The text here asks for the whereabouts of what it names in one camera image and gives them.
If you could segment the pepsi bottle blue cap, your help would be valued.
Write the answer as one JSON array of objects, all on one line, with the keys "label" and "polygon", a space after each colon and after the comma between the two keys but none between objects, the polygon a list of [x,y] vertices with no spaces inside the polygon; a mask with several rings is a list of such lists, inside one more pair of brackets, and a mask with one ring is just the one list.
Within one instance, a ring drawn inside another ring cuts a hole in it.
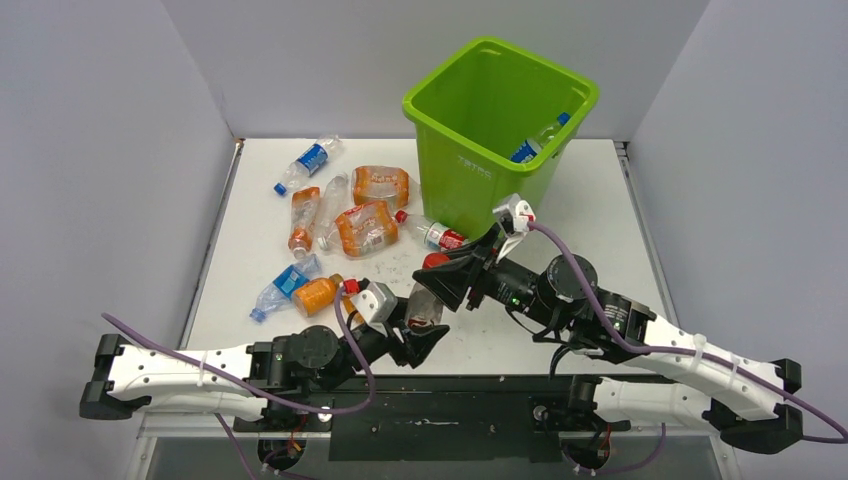
[{"label": "pepsi bottle blue cap", "polygon": [[526,138],[510,155],[509,160],[512,163],[517,164],[524,164],[532,161],[562,130],[570,118],[571,116],[569,113],[560,113],[554,122],[543,127],[535,135]]}]

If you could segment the crushed blue label bottle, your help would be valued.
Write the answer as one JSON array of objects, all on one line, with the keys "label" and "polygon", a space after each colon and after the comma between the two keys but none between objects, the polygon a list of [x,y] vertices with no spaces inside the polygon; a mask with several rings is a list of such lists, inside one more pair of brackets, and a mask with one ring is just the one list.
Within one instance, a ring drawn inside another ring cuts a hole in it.
[{"label": "crushed blue label bottle", "polygon": [[260,292],[249,317],[257,323],[263,323],[271,314],[292,307],[294,292],[314,279],[320,271],[321,264],[314,253],[290,264]]}]

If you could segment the orange juice bottle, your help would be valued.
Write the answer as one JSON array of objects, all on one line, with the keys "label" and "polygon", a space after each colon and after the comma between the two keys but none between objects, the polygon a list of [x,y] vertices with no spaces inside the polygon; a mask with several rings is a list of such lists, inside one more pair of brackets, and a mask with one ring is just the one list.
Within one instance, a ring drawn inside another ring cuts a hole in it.
[{"label": "orange juice bottle", "polygon": [[313,317],[331,305],[344,279],[339,274],[308,281],[292,294],[292,303],[299,314]]}]

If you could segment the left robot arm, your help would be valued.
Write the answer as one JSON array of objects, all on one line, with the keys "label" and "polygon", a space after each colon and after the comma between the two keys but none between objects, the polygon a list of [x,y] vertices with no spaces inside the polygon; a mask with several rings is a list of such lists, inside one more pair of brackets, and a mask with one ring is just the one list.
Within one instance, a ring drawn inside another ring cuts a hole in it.
[{"label": "left robot arm", "polygon": [[116,317],[117,328],[101,337],[94,372],[79,401],[80,417],[127,420],[137,411],[219,413],[248,422],[263,421],[282,431],[298,412],[318,407],[306,399],[329,392],[389,355],[416,368],[450,328],[408,327],[393,317],[383,334],[360,325],[336,336],[326,326],[309,327],[271,341],[231,348],[175,351],[150,341]]}]

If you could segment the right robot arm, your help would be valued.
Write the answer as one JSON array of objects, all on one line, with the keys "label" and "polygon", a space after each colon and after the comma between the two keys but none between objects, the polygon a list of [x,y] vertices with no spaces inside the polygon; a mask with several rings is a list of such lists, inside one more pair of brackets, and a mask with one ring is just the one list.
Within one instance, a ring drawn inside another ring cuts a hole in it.
[{"label": "right robot arm", "polygon": [[537,322],[538,342],[655,375],[647,383],[575,376],[565,402],[573,425],[671,423],[715,433],[757,454],[776,454],[802,439],[802,413],[788,402],[801,386],[798,363],[751,360],[687,333],[649,307],[599,287],[583,257],[558,255],[534,272],[507,259],[504,248],[489,231],[453,252],[429,255],[414,280],[450,310],[492,299]]}]

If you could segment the brown label red cap bottle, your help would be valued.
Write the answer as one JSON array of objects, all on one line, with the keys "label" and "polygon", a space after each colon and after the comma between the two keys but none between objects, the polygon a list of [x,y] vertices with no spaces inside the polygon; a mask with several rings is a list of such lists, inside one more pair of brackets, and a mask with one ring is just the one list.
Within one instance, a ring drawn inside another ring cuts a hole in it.
[{"label": "brown label red cap bottle", "polygon": [[416,282],[408,297],[404,322],[412,330],[421,330],[441,323],[443,302],[421,283]]}]

